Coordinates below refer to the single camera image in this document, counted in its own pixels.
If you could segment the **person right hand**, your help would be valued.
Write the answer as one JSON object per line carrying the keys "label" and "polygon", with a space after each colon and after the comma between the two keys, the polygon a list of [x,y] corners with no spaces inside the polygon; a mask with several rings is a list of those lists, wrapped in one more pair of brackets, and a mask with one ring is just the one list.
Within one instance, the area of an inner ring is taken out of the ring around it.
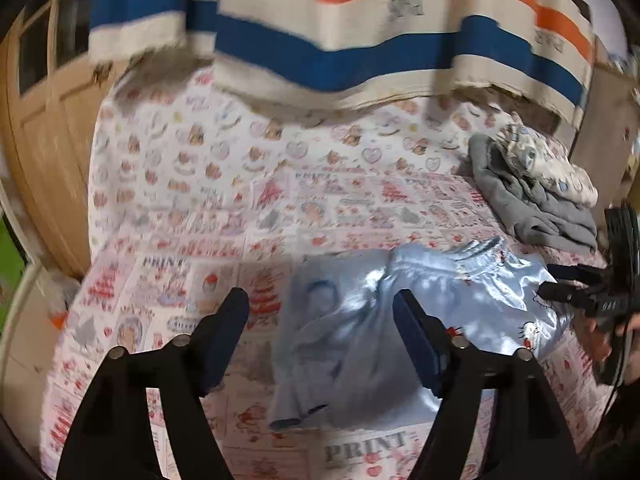
{"label": "person right hand", "polygon": [[[573,320],[573,328],[582,350],[593,362],[604,362],[612,352],[611,334],[605,332],[594,318],[587,318],[583,310],[577,310]],[[624,382],[627,385],[639,378],[639,315],[634,314],[629,321],[628,330],[634,332],[627,366],[624,371]]]}

